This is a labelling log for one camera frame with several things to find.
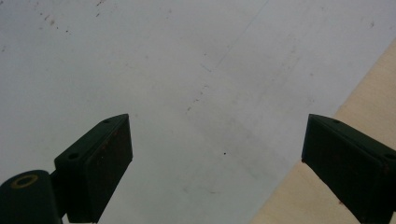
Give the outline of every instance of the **white surface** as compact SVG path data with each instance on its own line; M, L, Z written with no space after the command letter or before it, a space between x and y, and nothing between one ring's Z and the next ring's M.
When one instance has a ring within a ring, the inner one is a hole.
M248 223L396 36L395 1L0 1L0 181L131 116L100 223Z

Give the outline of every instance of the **wooden surface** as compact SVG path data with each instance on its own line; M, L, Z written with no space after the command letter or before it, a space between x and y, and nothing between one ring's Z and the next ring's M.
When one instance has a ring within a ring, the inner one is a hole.
M396 39L334 116L396 148ZM391 223L396 223L395 216ZM300 161L250 224L359 223L331 190Z

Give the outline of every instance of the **scratch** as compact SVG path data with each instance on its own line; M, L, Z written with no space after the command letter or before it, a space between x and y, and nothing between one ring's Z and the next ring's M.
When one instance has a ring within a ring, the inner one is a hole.
M241 37L245 34L245 32L248 30L248 28L250 27L250 25L257 19L257 17L260 15L260 13L264 10L265 6L268 4L270 0L265 1L265 3L262 5L262 7L259 9L259 11L253 16L253 18L249 21L249 23L247 24L247 26L245 26L245 29L242 31L242 33L231 43L231 45L227 46L227 51L225 52L225 54L221 57L220 61L218 62L218 64L216 64L216 68L218 68L221 63L224 61L224 59L228 56L228 54L230 53L230 51L233 49L233 46L236 44L236 42L239 41L239 39L241 39Z
M204 66L202 63L201 63L201 66L207 71L207 72L212 72L212 70L210 70L210 69L208 69L206 66Z

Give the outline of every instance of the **circular ring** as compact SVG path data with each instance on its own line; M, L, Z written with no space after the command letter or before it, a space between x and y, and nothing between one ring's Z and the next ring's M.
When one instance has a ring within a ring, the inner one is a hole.
M12 181L11 187L13 189L23 189L35 183L37 179L38 179L37 175L23 175L17 178L16 180Z

